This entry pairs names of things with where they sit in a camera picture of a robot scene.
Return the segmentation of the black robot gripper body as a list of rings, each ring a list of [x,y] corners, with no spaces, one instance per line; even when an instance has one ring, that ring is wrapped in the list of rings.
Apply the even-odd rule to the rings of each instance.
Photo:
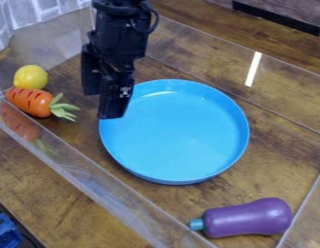
[[[153,9],[146,0],[92,0],[92,7],[96,27],[88,33],[86,51],[100,67],[130,74],[153,32]]]

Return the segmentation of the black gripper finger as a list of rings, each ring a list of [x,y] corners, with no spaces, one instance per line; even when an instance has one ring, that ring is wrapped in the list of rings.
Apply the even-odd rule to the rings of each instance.
[[[101,78],[98,118],[124,116],[133,93],[134,79],[130,74],[114,74]]]
[[[81,85],[85,95],[101,94],[101,60],[90,44],[81,48]]]

